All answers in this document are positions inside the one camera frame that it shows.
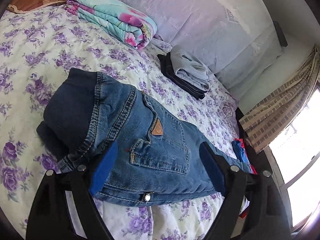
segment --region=metal screw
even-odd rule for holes
[[[263,171],[262,174],[267,178],[269,178],[272,175],[270,171]]]
[[[45,174],[47,176],[51,176],[51,175],[53,175],[53,170],[47,170],[47,172]]]
[[[239,168],[238,166],[236,166],[236,165],[232,165],[232,166],[230,167],[230,169],[231,169],[232,171],[234,171],[234,172],[238,172],[238,171],[240,170],[240,168]]]
[[[85,165],[81,164],[78,166],[78,171],[85,171],[86,168],[87,167]]]

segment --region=window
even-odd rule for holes
[[[278,168],[276,181],[284,202],[290,200],[293,227],[307,218],[320,201],[320,90],[269,145]]]

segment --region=jeans pocket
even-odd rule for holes
[[[187,174],[189,151],[179,119],[143,93],[144,105],[153,113],[147,140],[138,138],[130,148],[130,163],[162,171]]]

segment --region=floral bedsheet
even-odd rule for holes
[[[55,159],[36,133],[43,111],[72,67],[102,71],[157,99],[181,120],[195,124],[219,149],[235,158],[235,100],[216,79],[202,101],[165,78],[158,41],[136,51],[62,7],[0,19],[0,206],[25,237],[28,214],[47,169]],[[70,192],[71,217],[83,229]],[[223,202],[220,194],[153,207],[124,207],[95,199],[115,239],[202,239]]]

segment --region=blue foam pad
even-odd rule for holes
[[[98,191],[101,191],[104,183],[106,182],[113,165],[116,162],[118,156],[118,144],[113,142],[107,152],[104,154],[104,157],[97,166],[95,172],[91,178],[91,184],[89,187],[89,192],[94,196]]]

